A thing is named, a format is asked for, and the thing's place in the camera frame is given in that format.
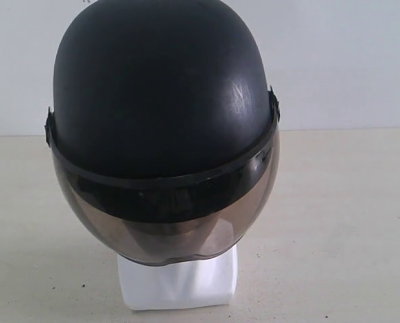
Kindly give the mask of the black helmet with tinted visor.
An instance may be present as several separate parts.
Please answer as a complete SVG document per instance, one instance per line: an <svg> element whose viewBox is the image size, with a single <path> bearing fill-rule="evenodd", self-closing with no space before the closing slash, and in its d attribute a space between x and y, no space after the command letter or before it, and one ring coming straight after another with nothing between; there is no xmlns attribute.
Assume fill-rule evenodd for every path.
<svg viewBox="0 0 400 323"><path fill-rule="evenodd" d="M122 257L206 260L259 216L279 159L259 49L222 1L97 1L59 45L46 140L69 206Z"/></svg>

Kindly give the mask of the white mannequin head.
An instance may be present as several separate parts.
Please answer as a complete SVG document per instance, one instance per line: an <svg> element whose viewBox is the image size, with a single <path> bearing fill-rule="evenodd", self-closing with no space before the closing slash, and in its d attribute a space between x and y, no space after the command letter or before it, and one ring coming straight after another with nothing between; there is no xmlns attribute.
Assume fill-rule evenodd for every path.
<svg viewBox="0 0 400 323"><path fill-rule="evenodd" d="M117 256L124 303L133 311L228 305L238 278L238 253L166 266L143 266Z"/></svg>

